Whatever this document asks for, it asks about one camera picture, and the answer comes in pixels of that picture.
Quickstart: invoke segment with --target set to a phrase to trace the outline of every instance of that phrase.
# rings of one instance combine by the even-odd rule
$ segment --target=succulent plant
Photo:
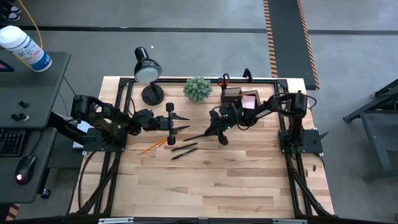
[[[183,92],[185,97],[195,103],[202,103],[208,98],[213,89],[210,86],[210,80],[203,77],[195,77],[187,80]]]

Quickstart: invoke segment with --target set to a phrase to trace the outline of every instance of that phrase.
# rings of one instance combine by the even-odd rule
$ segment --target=scissors
[[[217,79],[217,85],[221,86],[222,90],[225,90],[226,86],[228,86],[228,84],[229,84],[229,75],[228,75],[228,73],[225,73],[222,78],[219,77]]]

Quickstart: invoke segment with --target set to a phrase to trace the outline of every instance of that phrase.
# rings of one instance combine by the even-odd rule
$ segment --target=lamp shade
[[[147,50],[143,47],[137,47],[134,51],[137,64],[134,69],[134,78],[137,82],[149,83],[153,82],[162,74],[162,67],[149,58]]]

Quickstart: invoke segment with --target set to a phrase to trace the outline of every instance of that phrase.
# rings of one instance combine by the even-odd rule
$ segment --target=wooden table
[[[115,102],[119,78],[104,77],[99,94],[101,100]],[[305,92],[302,79],[287,80],[289,91]],[[149,108],[155,116],[166,116],[165,104],[172,102],[178,115],[191,119],[176,121],[175,126],[191,127],[177,135],[174,146],[164,144],[142,155],[139,151],[166,137],[168,132],[143,131],[138,136],[128,137],[121,158],[112,216],[294,217],[285,158],[279,149],[277,131],[280,128],[276,113],[262,118],[247,131],[240,131],[235,126],[224,132],[229,139],[227,146],[218,143],[216,136],[193,140],[191,142],[199,142],[199,150],[171,161],[171,157],[181,153],[171,152],[171,148],[187,144],[182,140],[203,134],[209,126],[209,110],[220,104],[221,89],[214,84],[211,97],[205,103],[194,104],[183,96],[183,83],[158,85],[164,89],[165,99],[157,106],[148,106],[141,100],[141,91],[147,84],[134,84],[132,97],[136,110]],[[269,84],[228,85],[239,86],[242,91],[258,90],[261,100],[274,94],[274,87]],[[303,119],[303,125],[305,129],[313,128],[310,111]],[[88,163],[81,187],[83,203],[98,185],[103,156],[103,153],[96,153]],[[333,213],[321,160],[309,154],[302,157],[308,187],[325,209]],[[301,190],[298,190],[298,197],[304,211]],[[74,197],[70,211],[76,210],[77,197]]]

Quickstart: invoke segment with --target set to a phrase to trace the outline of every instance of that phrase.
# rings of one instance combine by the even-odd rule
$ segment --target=orange and black tape
[[[277,78],[278,70],[276,67],[274,38],[272,36],[271,17],[269,15],[268,0],[264,0],[264,14],[266,16],[266,30],[267,30],[267,39],[268,39],[269,61],[271,66],[271,76],[273,78]]]
[[[305,37],[305,41],[307,43],[308,54],[310,56],[310,62],[311,62],[311,66],[312,66],[313,78],[315,80],[315,89],[319,90],[320,86],[319,86],[319,79],[318,79],[318,75],[317,75],[317,68],[315,66],[315,61],[313,60],[311,42],[310,42],[310,38],[308,36],[308,29],[307,29],[307,25],[305,23],[305,18],[304,18],[304,13],[303,13],[303,6],[301,4],[301,0],[297,0],[297,5],[298,5],[298,11],[299,11],[300,17],[301,17],[301,23],[303,25],[304,37]]]
[[[10,209],[8,210],[6,221],[15,220],[17,218],[18,210],[19,210],[19,204],[11,205]]]

